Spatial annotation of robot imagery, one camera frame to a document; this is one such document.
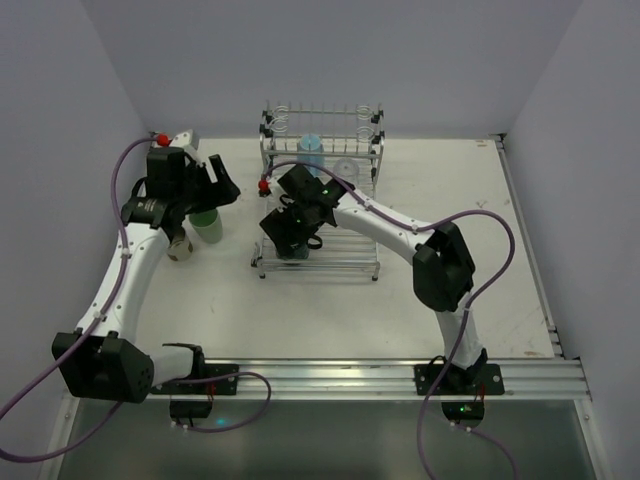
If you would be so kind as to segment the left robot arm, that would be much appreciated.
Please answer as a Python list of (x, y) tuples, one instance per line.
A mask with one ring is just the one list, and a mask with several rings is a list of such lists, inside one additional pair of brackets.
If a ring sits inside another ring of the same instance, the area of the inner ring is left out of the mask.
[(152, 148), (146, 175), (117, 217), (118, 240), (94, 298), (71, 333), (59, 333), (52, 354), (70, 393), (79, 398), (140, 403), (159, 385), (190, 381), (204, 368), (201, 347), (165, 343), (155, 351), (135, 342), (156, 267), (183, 234), (187, 216), (234, 203), (240, 190), (222, 158), (206, 163), (180, 147)]

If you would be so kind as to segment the dark green ceramic mug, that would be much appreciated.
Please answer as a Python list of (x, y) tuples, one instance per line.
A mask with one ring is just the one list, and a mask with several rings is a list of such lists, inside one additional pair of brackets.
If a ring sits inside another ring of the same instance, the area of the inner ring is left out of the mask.
[(278, 259), (283, 261), (306, 260), (312, 250), (319, 250), (323, 247), (323, 240), (319, 236), (312, 236), (304, 244), (299, 244), (292, 248), (289, 252), (282, 253), (276, 251)]

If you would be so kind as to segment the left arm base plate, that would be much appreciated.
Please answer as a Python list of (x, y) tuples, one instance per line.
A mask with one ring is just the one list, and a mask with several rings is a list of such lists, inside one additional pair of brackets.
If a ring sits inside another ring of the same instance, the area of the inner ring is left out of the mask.
[(238, 380), (227, 375), (238, 372), (238, 364), (205, 363), (189, 377), (154, 386), (150, 394), (169, 398), (169, 416), (174, 422), (194, 426), (210, 416), (216, 396), (236, 394)]

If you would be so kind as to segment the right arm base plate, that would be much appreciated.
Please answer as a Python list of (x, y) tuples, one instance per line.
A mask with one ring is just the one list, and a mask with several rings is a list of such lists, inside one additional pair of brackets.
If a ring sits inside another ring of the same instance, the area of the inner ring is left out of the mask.
[(471, 374), (452, 365), (434, 394), (438, 397), (461, 397), (461, 400), (442, 400), (442, 413), (449, 422), (475, 428), (484, 419), (485, 400), (489, 396), (504, 395), (505, 387), (498, 364), (485, 364)]

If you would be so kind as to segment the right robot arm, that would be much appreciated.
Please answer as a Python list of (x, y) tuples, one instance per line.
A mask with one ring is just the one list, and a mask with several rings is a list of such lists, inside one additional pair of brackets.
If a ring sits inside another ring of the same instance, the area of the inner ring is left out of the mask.
[(302, 247), (312, 249), (319, 229), (330, 225), (363, 235), (405, 260), (415, 296), (436, 314), (444, 358), (451, 362), (444, 381), (460, 388), (477, 380), (487, 354), (466, 306), (475, 265), (454, 223), (433, 228), (378, 204), (338, 177), (322, 182), (303, 165), (277, 178), (261, 178), (258, 190), (278, 203), (260, 227), (282, 258)]

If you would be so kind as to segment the light green plastic cup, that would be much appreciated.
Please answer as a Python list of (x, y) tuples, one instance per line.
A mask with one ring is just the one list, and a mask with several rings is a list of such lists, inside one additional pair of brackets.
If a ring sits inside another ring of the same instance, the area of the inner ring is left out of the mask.
[(223, 237), (222, 220), (217, 209), (190, 214), (189, 222), (205, 243), (216, 244)]

